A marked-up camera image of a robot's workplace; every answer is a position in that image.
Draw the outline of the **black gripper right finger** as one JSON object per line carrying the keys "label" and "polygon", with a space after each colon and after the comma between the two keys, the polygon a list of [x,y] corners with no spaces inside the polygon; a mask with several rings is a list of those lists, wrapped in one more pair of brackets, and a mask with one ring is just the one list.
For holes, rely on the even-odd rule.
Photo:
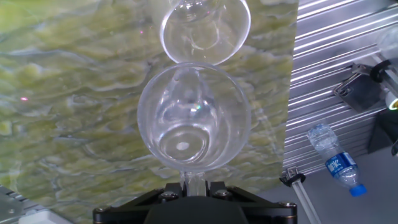
{"label": "black gripper right finger", "polygon": [[224,182],[207,182],[206,195],[224,205],[216,210],[226,214],[234,223],[297,224],[297,204],[270,202],[244,189],[226,186]]}

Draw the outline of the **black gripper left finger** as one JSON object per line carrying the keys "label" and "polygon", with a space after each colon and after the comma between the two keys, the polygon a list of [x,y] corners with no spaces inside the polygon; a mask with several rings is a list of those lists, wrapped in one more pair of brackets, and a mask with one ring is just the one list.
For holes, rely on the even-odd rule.
{"label": "black gripper left finger", "polygon": [[181,183],[166,184],[164,188],[154,189],[130,202],[118,207],[101,206],[93,210],[95,224],[124,224],[145,222],[153,207],[183,198],[187,195],[187,187]]}

